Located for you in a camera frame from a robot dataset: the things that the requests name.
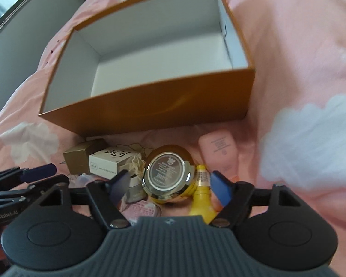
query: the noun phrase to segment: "small brown box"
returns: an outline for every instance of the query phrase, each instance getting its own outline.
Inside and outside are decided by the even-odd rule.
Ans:
[[[89,173],[89,156],[103,150],[108,144],[103,139],[82,142],[63,153],[71,174]]]

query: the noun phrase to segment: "screw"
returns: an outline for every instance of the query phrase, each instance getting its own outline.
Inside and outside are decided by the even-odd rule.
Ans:
[[[218,228],[225,228],[225,227],[228,227],[230,225],[230,223],[226,219],[217,218],[211,222],[211,225],[218,227]]]
[[[115,219],[115,220],[111,221],[111,223],[110,223],[110,227],[116,228],[116,229],[126,228],[126,227],[128,227],[128,225],[129,225],[129,222],[125,219]]]

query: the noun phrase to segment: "gray wall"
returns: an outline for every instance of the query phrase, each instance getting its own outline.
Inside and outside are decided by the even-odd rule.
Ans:
[[[29,0],[0,31],[0,111],[83,0]]]

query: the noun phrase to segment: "white product box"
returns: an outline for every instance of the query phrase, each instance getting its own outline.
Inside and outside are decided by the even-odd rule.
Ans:
[[[112,179],[120,172],[120,167],[136,155],[141,157],[141,153],[136,151],[106,148],[89,156],[89,171],[92,174]]]

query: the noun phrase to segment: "pink bottle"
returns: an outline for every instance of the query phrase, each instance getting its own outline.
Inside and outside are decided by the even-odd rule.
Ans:
[[[232,134],[225,129],[203,135],[198,145],[210,172],[219,171],[230,181],[239,180],[238,150]]]

